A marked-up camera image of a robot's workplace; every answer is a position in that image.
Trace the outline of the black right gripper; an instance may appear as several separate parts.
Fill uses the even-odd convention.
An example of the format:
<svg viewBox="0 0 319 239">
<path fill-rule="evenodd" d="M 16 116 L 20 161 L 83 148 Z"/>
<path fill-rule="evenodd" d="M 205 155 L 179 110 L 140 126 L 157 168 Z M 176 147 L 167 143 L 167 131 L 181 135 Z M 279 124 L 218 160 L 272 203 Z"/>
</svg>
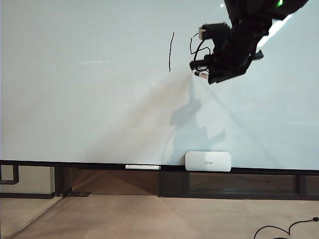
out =
<svg viewBox="0 0 319 239">
<path fill-rule="evenodd" d="M 189 66 L 191 70 L 211 70 L 208 73 L 210 85 L 226 81 L 244 75 L 252 61 L 264 57 L 261 50 L 256 51 L 256 47 L 256 44 L 241 47 L 228 38 L 213 56 L 205 56 L 202 60 L 194 57 Z"/>
</svg>

